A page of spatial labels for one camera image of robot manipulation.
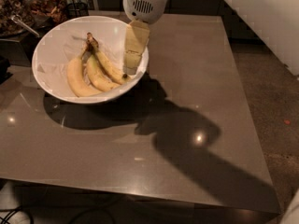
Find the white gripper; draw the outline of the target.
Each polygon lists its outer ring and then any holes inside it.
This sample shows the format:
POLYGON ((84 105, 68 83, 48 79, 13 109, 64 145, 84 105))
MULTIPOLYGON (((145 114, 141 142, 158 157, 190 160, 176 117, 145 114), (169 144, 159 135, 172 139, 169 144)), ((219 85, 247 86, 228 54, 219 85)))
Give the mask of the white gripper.
POLYGON ((148 45, 150 28, 164 14, 168 0, 122 0, 123 9, 131 22, 126 27, 123 70, 135 75, 142 54, 148 45))

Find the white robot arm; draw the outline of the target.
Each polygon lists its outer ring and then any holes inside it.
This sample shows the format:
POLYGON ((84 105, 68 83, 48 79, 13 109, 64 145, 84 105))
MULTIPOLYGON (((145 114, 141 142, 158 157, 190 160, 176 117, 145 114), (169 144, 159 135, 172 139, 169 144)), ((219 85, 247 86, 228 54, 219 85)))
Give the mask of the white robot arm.
POLYGON ((298 174, 298 0, 224 0, 272 51, 232 55, 222 27, 186 18, 151 41, 159 78, 137 128, 192 182, 202 224, 261 224, 298 174))

